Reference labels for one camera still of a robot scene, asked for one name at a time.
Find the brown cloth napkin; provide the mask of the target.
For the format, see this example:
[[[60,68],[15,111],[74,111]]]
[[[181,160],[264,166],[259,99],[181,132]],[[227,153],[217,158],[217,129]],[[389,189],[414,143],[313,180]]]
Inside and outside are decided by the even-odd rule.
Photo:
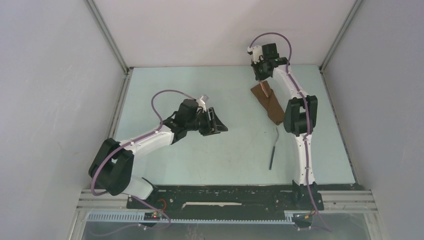
[[[264,95],[260,83],[250,89],[251,93],[256,97],[261,106],[265,109],[268,118],[277,126],[283,123],[285,112],[280,105],[274,90],[267,81],[264,81],[267,88],[269,98]]]

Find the silver fork green handle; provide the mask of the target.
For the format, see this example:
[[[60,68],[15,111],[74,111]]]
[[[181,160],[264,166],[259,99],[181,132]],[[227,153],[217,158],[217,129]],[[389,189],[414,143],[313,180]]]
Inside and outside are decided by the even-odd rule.
[[[275,132],[276,132],[276,137],[273,141],[273,146],[272,146],[272,151],[271,151],[271,156],[270,156],[270,160],[269,160],[269,165],[268,165],[268,170],[271,171],[272,167],[273,167],[273,162],[274,162],[274,156],[275,156],[275,150],[276,150],[276,144],[278,142],[279,139],[279,129],[276,127],[275,128]]]

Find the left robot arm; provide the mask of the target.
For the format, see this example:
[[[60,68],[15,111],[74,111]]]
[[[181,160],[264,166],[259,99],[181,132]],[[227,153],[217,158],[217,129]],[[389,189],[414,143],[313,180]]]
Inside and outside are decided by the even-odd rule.
[[[125,141],[106,139],[88,170],[91,185],[112,196],[135,196],[145,208],[153,208],[158,202],[157,188],[146,178],[133,175],[134,160],[177,143],[190,131],[206,137],[227,132],[228,128],[203,100],[185,99],[158,129]]]

